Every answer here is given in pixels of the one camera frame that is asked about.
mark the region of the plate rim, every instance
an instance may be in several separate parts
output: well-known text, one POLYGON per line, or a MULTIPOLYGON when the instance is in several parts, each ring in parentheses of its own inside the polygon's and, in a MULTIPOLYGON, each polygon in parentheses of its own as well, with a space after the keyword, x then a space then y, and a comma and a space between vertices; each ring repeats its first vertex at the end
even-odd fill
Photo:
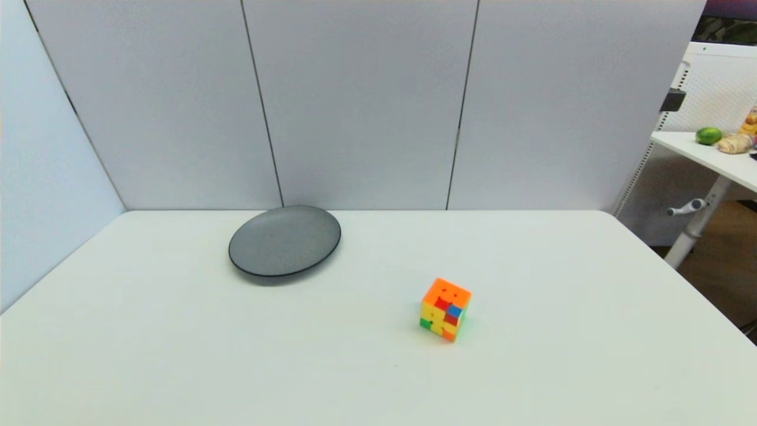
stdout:
POLYGON ((308 269, 311 269, 311 268, 316 267, 317 265, 320 265, 323 261, 325 261, 327 258, 329 258, 329 256, 332 255, 332 253, 336 250, 337 247, 339 247, 339 243, 340 242, 341 242, 341 224, 339 223, 339 220, 334 215, 332 215, 328 210, 326 210, 324 208, 316 207, 314 205, 296 204, 296 205, 285 205, 285 206, 282 206, 282 207, 271 208, 270 210, 266 210, 263 213, 260 213, 259 215, 255 215, 252 218, 250 218, 249 220, 247 220, 246 222, 244 222, 239 228, 237 228, 236 231, 234 231, 234 235, 232 235, 232 237, 229 239, 229 247, 228 247, 228 249, 226 251, 229 253, 229 260, 232 262, 232 264, 238 270, 240 270, 242 272, 245 272, 246 274, 254 275, 256 277, 287 277, 289 275, 299 274, 300 272, 307 271, 308 269), (331 216, 331 218, 334 219, 334 222, 336 222, 336 227, 337 227, 337 230, 339 232, 339 235, 337 235, 336 243, 334 244, 334 247, 332 247, 332 249, 329 250, 329 252, 326 253, 326 255, 323 256, 316 263, 313 263, 310 266, 307 266, 307 267, 302 268, 302 269, 298 269, 298 270, 293 271, 293 272, 287 272, 286 274, 274 274, 274 275, 256 274, 254 272, 250 272, 247 269, 244 269, 243 267, 237 265, 237 263, 234 262, 234 257, 232 256, 232 241, 234 240, 234 237, 236 236, 237 232, 239 232, 239 230, 242 229, 243 226, 245 226, 246 224, 248 224, 251 221, 255 220, 255 218, 258 218, 259 216, 264 215, 264 214, 268 213, 269 211, 275 211, 275 210, 280 210, 282 208, 290 208, 290 207, 308 207, 308 208, 314 208, 316 210, 323 211, 327 215, 331 216))

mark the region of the snack package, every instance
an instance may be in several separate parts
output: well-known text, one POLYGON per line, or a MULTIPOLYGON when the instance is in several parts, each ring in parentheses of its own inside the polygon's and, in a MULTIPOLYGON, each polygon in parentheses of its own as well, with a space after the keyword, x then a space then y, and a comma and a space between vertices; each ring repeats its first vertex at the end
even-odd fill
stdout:
POLYGON ((739 133, 745 135, 757 135, 757 105, 748 113, 744 124, 741 125, 739 133))

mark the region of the lime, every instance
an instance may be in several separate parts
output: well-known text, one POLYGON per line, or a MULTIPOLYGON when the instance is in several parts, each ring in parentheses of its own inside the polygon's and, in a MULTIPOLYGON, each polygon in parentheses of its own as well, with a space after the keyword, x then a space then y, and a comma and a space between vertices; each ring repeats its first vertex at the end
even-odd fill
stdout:
POLYGON ((720 129, 714 127, 704 127, 696 132, 696 141, 702 145, 712 145, 723 137, 720 129))

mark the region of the rubik's cube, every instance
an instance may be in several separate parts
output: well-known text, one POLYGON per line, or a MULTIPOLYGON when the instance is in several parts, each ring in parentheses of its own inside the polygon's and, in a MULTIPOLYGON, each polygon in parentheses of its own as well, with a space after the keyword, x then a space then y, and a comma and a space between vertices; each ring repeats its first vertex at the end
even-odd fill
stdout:
POLYGON ((470 298, 468 290, 437 278, 421 302, 421 327, 454 342, 470 298))

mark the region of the gray plate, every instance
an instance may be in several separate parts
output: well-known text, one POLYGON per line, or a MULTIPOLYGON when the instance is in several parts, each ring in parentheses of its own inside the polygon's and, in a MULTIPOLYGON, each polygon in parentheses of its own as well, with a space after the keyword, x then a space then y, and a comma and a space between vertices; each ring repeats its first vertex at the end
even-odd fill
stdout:
POLYGON ((340 238, 339 222, 326 210, 307 205, 274 208, 236 231, 229 257, 249 274, 280 277, 318 265, 340 238))

